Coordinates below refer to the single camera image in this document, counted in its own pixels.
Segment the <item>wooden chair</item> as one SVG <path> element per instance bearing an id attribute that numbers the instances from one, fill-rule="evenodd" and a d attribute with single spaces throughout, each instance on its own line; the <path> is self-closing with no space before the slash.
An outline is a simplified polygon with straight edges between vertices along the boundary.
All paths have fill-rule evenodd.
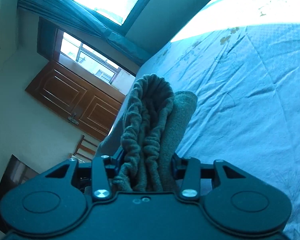
<path id="1" fill-rule="evenodd" d="M 92 161 L 96 154 L 98 145 L 82 135 L 70 158 L 76 158 L 82 162 Z"/>

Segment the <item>brown wooden door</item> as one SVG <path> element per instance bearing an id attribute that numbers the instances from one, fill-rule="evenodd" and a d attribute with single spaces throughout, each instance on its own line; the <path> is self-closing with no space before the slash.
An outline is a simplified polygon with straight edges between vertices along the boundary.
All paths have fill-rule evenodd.
<path id="1" fill-rule="evenodd" d="M 98 77 L 92 84 L 56 61 L 50 61 L 25 89 L 35 99 L 64 118 L 77 113 L 75 127 L 105 139 L 112 128 L 125 95 Z"/>

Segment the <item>dark framed screen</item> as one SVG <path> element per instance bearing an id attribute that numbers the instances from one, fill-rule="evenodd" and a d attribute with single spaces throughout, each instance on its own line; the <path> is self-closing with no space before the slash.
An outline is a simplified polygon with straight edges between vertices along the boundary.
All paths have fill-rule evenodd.
<path id="1" fill-rule="evenodd" d="M 0 181 L 0 201 L 8 191 L 36 175 L 38 172 L 24 164 L 15 155 L 11 155 Z M 10 227 L 6 225 L 0 215 L 0 231 L 6 234 L 9 230 Z"/>

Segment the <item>hallway window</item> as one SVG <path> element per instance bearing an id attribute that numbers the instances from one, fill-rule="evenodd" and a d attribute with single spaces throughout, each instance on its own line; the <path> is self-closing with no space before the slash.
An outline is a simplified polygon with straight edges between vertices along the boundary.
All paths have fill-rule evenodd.
<path id="1" fill-rule="evenodd" d="M 113 61 L 66 32 L 62 35 L 61 53 L 109 84 L 121 71 L 121 68 Z"/>

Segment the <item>floral light blue bedsheet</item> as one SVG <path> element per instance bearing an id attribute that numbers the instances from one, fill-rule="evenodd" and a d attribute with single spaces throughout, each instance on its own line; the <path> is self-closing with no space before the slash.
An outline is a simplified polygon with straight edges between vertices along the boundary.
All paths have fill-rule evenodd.
<path id="1" fill-rule="evenodd" d="M 300 239 L 300 0 L 212 0 L 139 70 L 197 95 L 178 146 L 283 191 Z"/>

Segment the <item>teal left curtain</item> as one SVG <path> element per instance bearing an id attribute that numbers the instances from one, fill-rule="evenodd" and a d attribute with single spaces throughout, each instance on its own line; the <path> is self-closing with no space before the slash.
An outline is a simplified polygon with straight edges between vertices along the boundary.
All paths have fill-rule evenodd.
<path id="1" fill-rule="evenodd" d="M 18 7 L 46 20 L 100 38 L 140 66 L 151 58 L 148 52 L 111 30 L 87 9 L 72 0 L 18 0 Z"/>

